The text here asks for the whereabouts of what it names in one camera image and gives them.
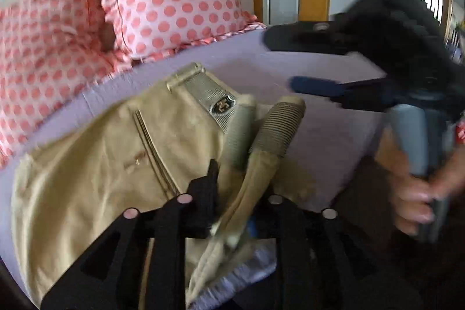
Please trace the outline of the right hand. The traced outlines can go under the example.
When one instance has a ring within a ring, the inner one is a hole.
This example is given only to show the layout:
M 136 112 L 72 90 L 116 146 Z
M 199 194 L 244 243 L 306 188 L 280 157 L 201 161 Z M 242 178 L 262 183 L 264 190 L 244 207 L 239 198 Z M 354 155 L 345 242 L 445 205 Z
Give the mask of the right hand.
M 416 235 L 419 226 L 434 220 L 430 207 L 433 200 L 442 200 L 464 191 L 464 146 L 458 145 L 446 163 L 428 181 L 410 174 L 407 156 L 394 139 L 391 128 L 382 132 L 375 161 L 389 173 L 390 203 L 396 228 Z

